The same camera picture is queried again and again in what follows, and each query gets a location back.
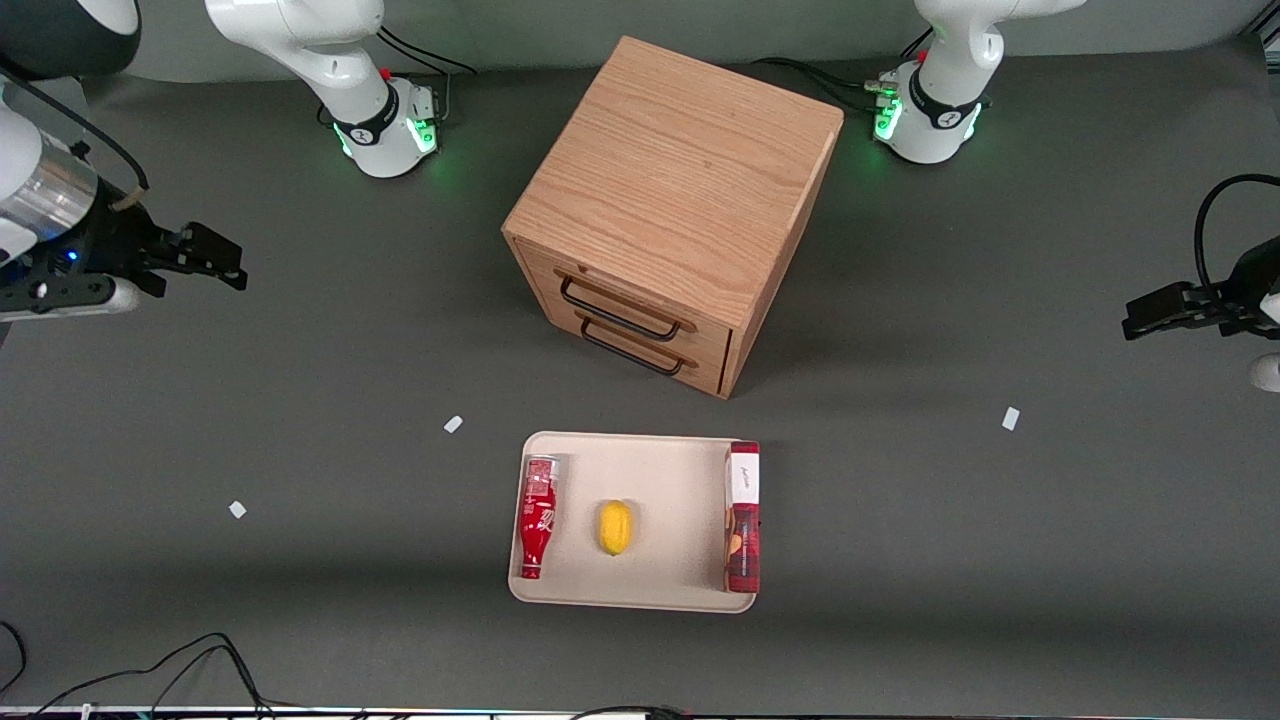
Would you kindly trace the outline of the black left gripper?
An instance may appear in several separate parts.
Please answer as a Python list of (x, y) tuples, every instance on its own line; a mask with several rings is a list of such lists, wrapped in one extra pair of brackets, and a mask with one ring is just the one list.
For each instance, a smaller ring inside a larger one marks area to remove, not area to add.
[(1225, 281), (1175, 282), (1132, 300), (1121, 320), (1126, 341), (1175, 329), (1216, 327), (1222, 337), (1253, 334), (1277, 338), (1277, 319), (1263, 307), (1277, 295), (1279, 237), (1245, 251)]

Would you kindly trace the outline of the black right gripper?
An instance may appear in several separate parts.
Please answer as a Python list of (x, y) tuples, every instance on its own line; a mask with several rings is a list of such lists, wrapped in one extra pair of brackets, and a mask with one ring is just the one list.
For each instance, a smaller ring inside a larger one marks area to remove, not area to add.
[(109, 275), (145, 293), (166, 291), (164, 272), (210, 277), (236, 291), (246, 290), (248, 274), (241, 270), (238, 243), (205, 224), (187, 223), (180, 229), (180, 247), (189, 260), (202, 263), (189, 265), (180, 264), (173, 238), (142, 206), (115, 211), (108, 200), (97, 200), (84, 218), (49, 245), (47, 269), (54, 275)]

